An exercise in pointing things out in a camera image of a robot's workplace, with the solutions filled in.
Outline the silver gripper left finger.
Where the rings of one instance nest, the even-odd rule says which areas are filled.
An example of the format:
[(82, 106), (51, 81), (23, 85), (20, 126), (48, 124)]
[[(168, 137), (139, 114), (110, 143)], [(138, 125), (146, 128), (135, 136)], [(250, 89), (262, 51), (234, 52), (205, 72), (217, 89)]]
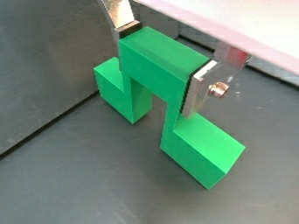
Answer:
[(130, 0), (98, 0), (100, 8), (111, 26), (112, 37), (119, 45), (119, 40), (143, 28), (136, 20)]

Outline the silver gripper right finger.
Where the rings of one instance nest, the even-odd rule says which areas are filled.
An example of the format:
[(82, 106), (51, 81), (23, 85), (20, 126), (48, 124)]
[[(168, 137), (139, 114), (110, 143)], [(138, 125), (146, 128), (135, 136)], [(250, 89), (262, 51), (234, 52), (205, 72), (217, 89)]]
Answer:
[(182, 115), (191, 118), (210, 97), (223, 98), (229, 81), (249, 63), (251, 55), (226, 42), (219, 42), (214, 58), (191, 74)]

